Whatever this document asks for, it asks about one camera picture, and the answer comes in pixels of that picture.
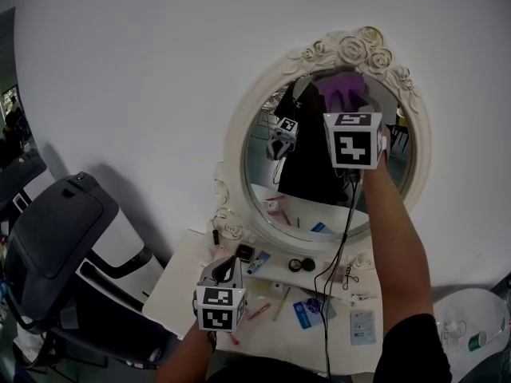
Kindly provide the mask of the white oval ornate mirror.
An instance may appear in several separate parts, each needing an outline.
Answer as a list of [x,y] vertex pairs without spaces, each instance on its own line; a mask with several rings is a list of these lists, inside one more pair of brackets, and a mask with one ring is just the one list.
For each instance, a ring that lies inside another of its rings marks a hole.
[[217,180],[224,184],[224,207],[239,219],[244,235],[257,243],[305,255],[329,255],[339,245],[341,235],[301,235],[297,229],[271,223],[252,200],[243,166],[246,134],[267,97],[288,82],[308,73],[353,66],[386,87],[400,102],[414,141],[410,174],[402,185],[402,198],[411,209],[425,187],[431,165],[431,128],[426,106],[410,71],[402,65],[373,26],[352,31],[331,31],[310,45],[292,49],[269,65],[248,87],[233,113],[224,140],[223,161]]

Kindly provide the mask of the brown square compact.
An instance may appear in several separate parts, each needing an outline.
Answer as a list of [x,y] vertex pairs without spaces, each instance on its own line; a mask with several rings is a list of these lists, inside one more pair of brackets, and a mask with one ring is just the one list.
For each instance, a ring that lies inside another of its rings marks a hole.
[[240,243],[236,250],[234,256],[236,256],[242,263],[250,263],[255,254],[256,249],[250,245]]

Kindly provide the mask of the metal eyelash curler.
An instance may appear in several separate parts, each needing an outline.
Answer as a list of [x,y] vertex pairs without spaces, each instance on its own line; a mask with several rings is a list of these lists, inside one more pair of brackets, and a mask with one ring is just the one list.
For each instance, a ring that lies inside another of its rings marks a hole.
[[352,270],[352,265],[347,265],[345,268],[345,271],[344,271],[344,276],[343,276],[343,289],[344,290],[349,289],[350,281],[353,281],[354,283],[359,282],[358,276],[352,275],[351,270]]

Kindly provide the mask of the blue cosmetic tube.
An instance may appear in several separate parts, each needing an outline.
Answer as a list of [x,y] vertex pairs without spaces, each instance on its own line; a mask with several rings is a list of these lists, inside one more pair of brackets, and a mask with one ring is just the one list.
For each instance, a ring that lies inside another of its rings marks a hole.
[[271,257],[266,251],[261,251],[247,269],[248,274],[255,274]]

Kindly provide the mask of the white round side table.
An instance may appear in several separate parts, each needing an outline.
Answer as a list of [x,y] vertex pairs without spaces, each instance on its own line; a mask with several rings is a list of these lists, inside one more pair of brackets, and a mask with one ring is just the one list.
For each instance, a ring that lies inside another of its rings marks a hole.
[[[505,301],[481,288],[458,290],[434,303],[438,335],[450,364],[452,383],[459,383],[488,357],[502,352],[511,336],[511,314]],[[475,352],[469,338],[484,330],[487,342]]]

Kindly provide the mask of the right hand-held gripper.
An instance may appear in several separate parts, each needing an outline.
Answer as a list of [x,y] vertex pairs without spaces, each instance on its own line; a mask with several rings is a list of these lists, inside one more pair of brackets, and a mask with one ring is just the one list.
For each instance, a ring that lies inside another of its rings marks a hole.
[[382,114],[324,113],[327,174],[337,178],[348,169],[375,170],[386,151]]

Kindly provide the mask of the blue card packet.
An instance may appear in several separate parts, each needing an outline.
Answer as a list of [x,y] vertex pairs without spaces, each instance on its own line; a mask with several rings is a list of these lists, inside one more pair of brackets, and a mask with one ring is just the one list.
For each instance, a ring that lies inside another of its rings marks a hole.
[[336,317],[332,306],[323,305],[322,300],[307,298],[293,304],[293,309],[303,330],[322,325],[324,321]]

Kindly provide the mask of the white dressing table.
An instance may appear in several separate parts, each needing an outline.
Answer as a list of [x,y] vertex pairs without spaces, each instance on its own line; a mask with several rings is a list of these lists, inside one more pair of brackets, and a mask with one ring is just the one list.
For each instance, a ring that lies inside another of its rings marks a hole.
[[[147,318],[160,323],[165,329],[183,338],[196,317],[192,309],[193,293],[199,281],[203,264],[211,258],[212,234],[187,230],[165,267],[153,292],[143,307]],[[319,372],[330,370],[335,375],[373,372],[382,349],[382,304],[378,277],[373,270],[356,271],[359,282],[350,281],[348,290],[342,284],[332,287],[331,305],[336,317],[322,325],[303,330],[293,309],[293,304],[307,298],[309,290],[320,292],[324,280],[316,273],[322,271],[326,259],[316,259],[312,272],[300,270],[293,273],[287,265],[288,255],[281,255],[264,247],[271,257],[254,274],[244,274],[244,288],[249,292],[248,309],[254,313],[266,302],[271,308],[255,319],[244,319],[233,334],[239,345],[220,333],[217,348],[259,357],[272,357],[288,361]],[[281,292],[271,288],[273,282],[283,285]],[[276,322],[275,310],[285,290],[291,290]],[[376,343],[353,346],[351,344],[351,311],[374,312]]]

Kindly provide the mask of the large dark grey cleaning machine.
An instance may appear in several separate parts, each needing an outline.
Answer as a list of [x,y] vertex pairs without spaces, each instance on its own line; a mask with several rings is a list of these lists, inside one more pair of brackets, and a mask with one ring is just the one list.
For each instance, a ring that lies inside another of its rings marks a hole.
[[28,334],[156,368],[172,335],[142,309],[163,274],[116,200],[89,174],[30,201],[7,243],[6,300]]

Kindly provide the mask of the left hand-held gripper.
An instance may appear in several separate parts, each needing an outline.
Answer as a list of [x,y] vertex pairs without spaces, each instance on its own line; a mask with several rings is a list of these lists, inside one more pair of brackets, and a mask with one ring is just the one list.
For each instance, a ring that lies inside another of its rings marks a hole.
[[245,315],[246,290],[241,261],[235,255],[217,259],[202,271],[194,309],[200,330],[235,332]]

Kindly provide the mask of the wooden nail file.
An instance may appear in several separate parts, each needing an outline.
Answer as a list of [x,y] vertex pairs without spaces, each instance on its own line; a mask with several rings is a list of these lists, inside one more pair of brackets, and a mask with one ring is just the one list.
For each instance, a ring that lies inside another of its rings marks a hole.
[[279,315],[280,315],[280,313],[281,313],[281,311],[283,309],[283,305],[284,305],[284,303],[287,300],[287,296],[290,293],[290,290],[291,290],[291,287],[288,286],[287,289],[285,290],[285,293],[284,293],[283,297],[280,299],[279,305],[278,305],[277,309],[275,310],[275,313],[274,313],[273,318],[272,318],[273,322],[277,321],[277,319],[278,319],[278,317],[279,317]]

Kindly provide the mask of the person's right forearm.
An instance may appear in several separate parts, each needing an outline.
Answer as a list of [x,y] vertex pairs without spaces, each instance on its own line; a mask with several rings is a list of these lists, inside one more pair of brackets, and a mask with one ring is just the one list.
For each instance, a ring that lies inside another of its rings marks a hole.
[[382,293],[383,330],[400,321],[433,313],[430,270],[422,241],[382,156],[363,173],[375,269]]

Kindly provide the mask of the person's black clothing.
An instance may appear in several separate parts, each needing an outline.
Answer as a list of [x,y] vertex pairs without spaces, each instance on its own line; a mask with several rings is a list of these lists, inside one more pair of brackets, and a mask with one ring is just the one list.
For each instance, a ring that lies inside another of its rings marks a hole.
[[[383,338],[373,383],[451,383],[452,373],[434,317],[416,314],[394,325]],[[226,364],[205,383],[329,383],[310,370],[265,357]]]

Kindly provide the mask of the person's left forearm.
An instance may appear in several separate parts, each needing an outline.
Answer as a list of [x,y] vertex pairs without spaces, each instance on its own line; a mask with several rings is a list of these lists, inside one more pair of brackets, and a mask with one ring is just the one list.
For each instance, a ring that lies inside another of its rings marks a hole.
[[216,350],[216,332],[200,330],[195,322],[171,357],[161,366],[155,383],[205,383]]

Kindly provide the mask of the purple and grey cloth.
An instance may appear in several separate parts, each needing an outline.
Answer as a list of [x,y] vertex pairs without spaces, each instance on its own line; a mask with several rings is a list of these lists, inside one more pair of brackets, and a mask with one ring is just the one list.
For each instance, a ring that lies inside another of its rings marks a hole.
[[352,113],[369,105],[368,87],[360,73],[341,72],[318,79],[315,85],[323,96],[326,113]]

